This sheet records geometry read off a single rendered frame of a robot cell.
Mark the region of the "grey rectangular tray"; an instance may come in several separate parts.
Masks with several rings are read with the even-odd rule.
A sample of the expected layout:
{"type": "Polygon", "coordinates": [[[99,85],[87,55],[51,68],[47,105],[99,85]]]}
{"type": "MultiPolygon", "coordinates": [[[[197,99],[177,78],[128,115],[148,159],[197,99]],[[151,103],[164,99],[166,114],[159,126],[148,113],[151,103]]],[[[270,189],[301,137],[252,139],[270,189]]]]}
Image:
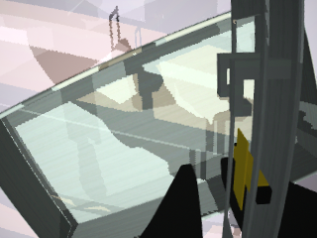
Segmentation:
{"type": "MultiPolygon", "coordinates": [[[[191,164],[201,219],[225,213],[231,11],[89,68],[0,112],[0,189],[39,238],[139,238],[191,164]]],[[[304,59],[290,182],[317,174],[317,78],[304,59]]]]}

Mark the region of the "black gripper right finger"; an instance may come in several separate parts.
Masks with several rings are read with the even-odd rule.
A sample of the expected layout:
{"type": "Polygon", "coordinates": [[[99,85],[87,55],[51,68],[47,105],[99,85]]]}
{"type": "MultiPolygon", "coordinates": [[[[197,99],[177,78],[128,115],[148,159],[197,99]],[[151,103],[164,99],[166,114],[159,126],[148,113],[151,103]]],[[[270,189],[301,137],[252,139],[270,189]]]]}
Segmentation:
{"type": "MultiPolygon", "coordinates": [[[[243,210],[239,207],[234,194],[235,160],[233,158],[233,177],[230,185],[230,205],[238,226],[243,229],[247,187],[243,194],[243,210]]],[[[223,186],[227,187],[227,158],[221,160],[223,186]]],[[[284,213],[282,213],[280,230],[277,238],[317,238],[317,191],[289,182],[285,196],[284,213]]]]}

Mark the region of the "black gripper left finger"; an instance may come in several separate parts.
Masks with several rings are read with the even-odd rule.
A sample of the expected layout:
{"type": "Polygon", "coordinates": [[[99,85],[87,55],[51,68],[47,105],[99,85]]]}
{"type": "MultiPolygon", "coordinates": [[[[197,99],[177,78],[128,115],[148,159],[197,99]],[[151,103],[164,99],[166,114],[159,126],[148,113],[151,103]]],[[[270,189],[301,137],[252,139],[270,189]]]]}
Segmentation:
{"type": "Polygon", "coordinates": [[[197,178],[191,164],[185,164],[139,238],[202,238],[199,206],[197,178]]]}

